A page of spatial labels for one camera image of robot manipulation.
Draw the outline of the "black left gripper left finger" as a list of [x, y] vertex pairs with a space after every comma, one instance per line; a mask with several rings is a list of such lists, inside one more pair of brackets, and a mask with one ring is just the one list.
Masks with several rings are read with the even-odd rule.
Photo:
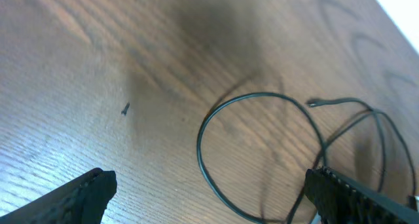
[[100, 223], [109, 201], [116, 193], [115, 171], [94, 168], [2, 216], [1, 224]]

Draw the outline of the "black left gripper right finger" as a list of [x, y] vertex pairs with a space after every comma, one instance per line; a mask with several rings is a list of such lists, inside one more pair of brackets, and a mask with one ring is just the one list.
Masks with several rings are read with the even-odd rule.
[[328, 168], [308, 169], [304, 195], [323, 223], [418, 224], [418, 212]]

